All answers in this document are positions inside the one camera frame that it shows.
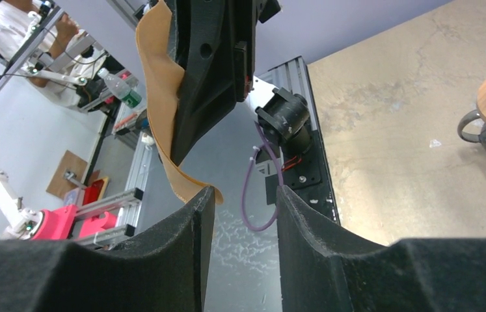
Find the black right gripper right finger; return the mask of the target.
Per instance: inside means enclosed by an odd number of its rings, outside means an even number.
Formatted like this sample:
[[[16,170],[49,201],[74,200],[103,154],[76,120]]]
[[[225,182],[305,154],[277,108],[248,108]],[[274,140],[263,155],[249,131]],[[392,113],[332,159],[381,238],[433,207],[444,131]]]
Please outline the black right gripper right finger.
[[[486,239],[383,246],[277,190],[284,311],[486,311]]]

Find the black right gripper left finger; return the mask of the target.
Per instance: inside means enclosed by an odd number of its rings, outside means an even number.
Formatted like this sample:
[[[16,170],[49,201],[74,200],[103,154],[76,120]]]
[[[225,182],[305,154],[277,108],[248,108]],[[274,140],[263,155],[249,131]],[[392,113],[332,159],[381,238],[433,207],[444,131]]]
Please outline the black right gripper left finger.
[[[202,311],[215,190],[110,250],[0,240],[0,311]]]

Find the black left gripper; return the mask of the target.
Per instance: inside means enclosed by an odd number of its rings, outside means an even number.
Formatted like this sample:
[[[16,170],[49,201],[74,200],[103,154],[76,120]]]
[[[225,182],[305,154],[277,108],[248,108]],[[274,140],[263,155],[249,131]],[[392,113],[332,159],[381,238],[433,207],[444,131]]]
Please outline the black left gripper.
[[[278,0],[167,1],[174,21],[170,55],[184,70],[178,89],[170,158],[191,148],[242,101],[253,69],[256,23],[282,7]]]

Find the brown paper coffee filter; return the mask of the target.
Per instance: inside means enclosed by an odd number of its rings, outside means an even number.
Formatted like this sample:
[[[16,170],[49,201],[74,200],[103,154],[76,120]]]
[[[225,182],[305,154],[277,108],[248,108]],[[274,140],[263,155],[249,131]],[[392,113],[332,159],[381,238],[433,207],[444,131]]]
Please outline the brown paper coffee filter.
[[[145,13],[135,31],[146,84],[147,117],[173,193],[187,203],[207,184],[183,172],[170,158],[177,91],[184,71],[167,53],[172,12],[158,1]]]

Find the pink teleoperation arm base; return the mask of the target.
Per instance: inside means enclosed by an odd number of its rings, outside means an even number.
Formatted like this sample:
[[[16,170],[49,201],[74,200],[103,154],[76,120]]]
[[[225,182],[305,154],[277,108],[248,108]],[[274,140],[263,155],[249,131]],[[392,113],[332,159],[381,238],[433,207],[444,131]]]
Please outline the pink teleoperation arm base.
[[[42,210],[43,219],[31,240],[64,240],[72,232],[77,212],[76,205],[67,205],[54,211]],[[117,216],[104,212],[81,221],[79,238],[97,234],[116,226]]]

